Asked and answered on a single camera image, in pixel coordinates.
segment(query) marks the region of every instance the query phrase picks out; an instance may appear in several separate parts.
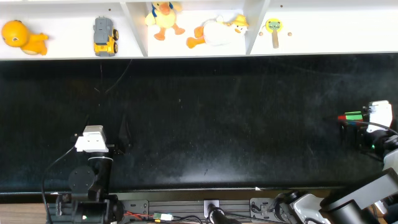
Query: black table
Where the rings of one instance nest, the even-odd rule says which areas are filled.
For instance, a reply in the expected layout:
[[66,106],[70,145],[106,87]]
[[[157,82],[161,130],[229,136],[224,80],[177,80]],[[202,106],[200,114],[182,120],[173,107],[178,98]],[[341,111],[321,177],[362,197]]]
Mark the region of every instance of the black table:
[[[382,169],[323,118],[375,100],[398,111],[396,54],[133,60],[105,95],[128,63],[0,63],[0,192],[38,192],[88,114],[110,136],[124,114],[131,123],[134,147],[114,160],[113,192],[330,187]],[[85,159],[68,155],[47,190],[66,190]]]

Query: blue vest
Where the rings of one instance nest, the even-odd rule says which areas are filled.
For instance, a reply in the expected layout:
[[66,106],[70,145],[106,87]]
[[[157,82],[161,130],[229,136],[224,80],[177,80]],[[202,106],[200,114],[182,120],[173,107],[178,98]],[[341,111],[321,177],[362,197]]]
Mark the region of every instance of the blue vest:
[[[171,2],[169,2],[169,6],[171,9],[173,9],[173,4]],[[155,12],[155,9],[156,9],[155,6],[152,4],[152,15],[156,18],[157,14]]]

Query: green and yellow toy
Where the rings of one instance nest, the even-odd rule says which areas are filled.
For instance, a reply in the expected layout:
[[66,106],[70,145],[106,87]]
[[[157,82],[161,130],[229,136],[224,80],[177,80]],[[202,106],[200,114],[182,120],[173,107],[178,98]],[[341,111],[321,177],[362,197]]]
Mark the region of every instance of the green and yellow toy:
[[279,48],[278,32],[282,30],[282,22],[278,19],[269,19],[266,25],[259,33],[260,36],[264,35],[264,28],[272,34],[272,45],[275,49]]
[[185,32],[185,29],[179,28],[175,23],[177,16],[174,10],[177,12],[182,10],[179,2],[152,2],[152,11],[145,18],[145,23],[148,26],[156,24],[160,27],[160,32],[154,36],[157,40],[165,40],[165,33],[168,28],[173,28],[176,35]]
[[9,21],[1,30],[2,39],[10,47],[20,47],[25,54],[46,55],[45,34],[33,34],[21,21]]

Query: yellow plush duck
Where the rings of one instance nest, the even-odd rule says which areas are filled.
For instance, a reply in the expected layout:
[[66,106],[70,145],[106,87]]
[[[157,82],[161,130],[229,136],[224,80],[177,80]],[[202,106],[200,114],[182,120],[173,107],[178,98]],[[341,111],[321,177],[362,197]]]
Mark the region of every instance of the yellow plush duck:
[[241,39],[248,27],[249,24],[244,15],[238,15],[231,23],[224,22],[223,17],[219,16],[216,20],[211,19],[206,21],[203,26],[197,27],[195,29],[196,38],[188,38],[187,46],[192,49],[198,44],[204,43],[212,46],[230,44]]
[[8,46],[20,47],[29,55],[46,55],[44,41],[49,37],[44,34],[32,34],[21,21],[9,21],[1,30],[3,40]]
[[178,2],[152,2],[152,12],[145,18],[145,23],[148,26],[156,24],[160,27],[160,32],[154,36],[157,40],[165,39],[165,32],[168,28],[173,28],[176,35],[185,32],[185,29],[179,28],[175,23],[177,16],[174,9],[180,12],[182,10],[181,4]]

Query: wooden floor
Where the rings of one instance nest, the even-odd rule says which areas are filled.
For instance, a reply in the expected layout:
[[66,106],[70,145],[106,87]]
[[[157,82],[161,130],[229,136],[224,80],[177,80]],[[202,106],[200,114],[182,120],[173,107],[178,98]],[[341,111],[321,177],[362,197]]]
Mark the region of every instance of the wooden floor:
[[[385,224],[379,210],[377,215],[379,222]],[[41,203],[0,204],[0,224],[44,224],[45,221],[44,205]]]

